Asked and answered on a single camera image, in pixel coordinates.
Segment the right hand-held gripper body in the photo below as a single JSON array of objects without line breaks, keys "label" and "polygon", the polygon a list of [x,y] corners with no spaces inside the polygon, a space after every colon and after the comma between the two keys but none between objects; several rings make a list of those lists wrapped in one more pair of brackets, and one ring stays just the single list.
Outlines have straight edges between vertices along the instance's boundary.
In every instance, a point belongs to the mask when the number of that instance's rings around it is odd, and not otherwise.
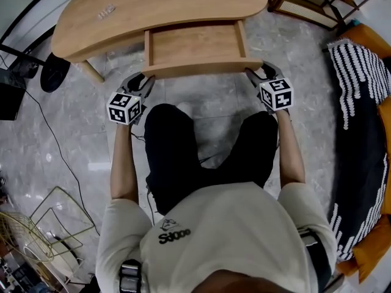
[{"label": "right hand-held gripper body", "polygon": [[265,106],[269,114],[278,110],[288,110],[294,104],[294,90],[288,78],[261,79],[255,78],[258,89],[257,98]]}]

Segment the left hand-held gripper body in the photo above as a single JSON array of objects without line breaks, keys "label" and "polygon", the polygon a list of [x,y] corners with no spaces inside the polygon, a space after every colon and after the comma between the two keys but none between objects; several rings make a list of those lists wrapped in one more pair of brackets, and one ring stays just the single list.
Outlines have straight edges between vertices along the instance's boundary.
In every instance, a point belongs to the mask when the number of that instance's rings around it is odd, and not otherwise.
[{"label": "left hand-held gripper body", "polygon": [[137,125],[145,110],[144,101],[144,85],[121,85],[106,104],[109,120],[121,125]]}]

